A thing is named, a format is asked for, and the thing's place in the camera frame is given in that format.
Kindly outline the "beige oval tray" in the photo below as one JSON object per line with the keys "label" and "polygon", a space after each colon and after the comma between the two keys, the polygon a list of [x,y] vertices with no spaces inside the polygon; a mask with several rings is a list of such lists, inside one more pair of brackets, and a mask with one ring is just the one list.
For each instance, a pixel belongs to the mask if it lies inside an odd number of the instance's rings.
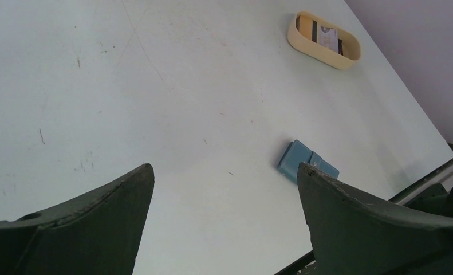
{"label": "beige oval tray", "polygon": [[339,70],[361,58],[361,45],[353,34],[308,11],[293,18],[287,40],[295,50]]}

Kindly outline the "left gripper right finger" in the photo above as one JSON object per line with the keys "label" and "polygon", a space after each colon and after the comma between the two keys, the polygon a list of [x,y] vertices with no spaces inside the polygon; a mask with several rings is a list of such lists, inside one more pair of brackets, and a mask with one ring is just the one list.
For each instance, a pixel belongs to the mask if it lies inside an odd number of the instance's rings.
{"label": "left gripper right finger", "polygon": [[453,274],[453,218],[398,205],[302,163],[309,274]]}

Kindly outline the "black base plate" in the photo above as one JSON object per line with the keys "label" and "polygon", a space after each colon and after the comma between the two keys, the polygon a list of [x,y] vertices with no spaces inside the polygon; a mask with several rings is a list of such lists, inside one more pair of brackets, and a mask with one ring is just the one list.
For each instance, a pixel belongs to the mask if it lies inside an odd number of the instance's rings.
{"label": "black base plate", "polygon": [[281,269],[275,275],[308,274],[310,266],[312,265],[316,265],[316,259],[314,252],[311,250],[301,258],[289,264],[287,267]]}

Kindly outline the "white card in tray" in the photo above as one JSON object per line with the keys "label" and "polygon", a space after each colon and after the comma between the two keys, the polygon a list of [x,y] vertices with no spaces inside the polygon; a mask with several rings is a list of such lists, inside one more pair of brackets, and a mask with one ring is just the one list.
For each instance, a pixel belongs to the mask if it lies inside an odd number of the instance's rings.
{"label": "white card in tray", "polygon": [[320,25],[317,28],[317,42],[336,53],[340,52],[340,43],[338,38],[338,30],[336,28]]}

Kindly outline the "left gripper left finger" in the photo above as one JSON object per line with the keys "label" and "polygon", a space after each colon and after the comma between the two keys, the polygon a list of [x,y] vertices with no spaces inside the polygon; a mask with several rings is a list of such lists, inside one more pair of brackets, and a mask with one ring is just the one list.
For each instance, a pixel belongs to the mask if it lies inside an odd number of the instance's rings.
{"label": "left gripper left finger", "polygon": [[0,221],[0,274],[132,274],[154,190],[142,164],[92,191]]}

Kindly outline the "blue card holder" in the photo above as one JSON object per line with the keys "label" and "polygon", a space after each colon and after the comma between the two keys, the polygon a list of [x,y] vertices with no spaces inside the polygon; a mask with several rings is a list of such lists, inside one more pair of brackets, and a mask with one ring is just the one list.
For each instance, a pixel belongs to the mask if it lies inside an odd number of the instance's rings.
{"label": "blue card holder", "polygon": [[324,174],[335,179],[337,179],[340,174],[338,169],[299,140],[293,140],[289,143],[277,164],[277,171],[293,184],[297,185],[297,172],[300,163],[314,166]]}

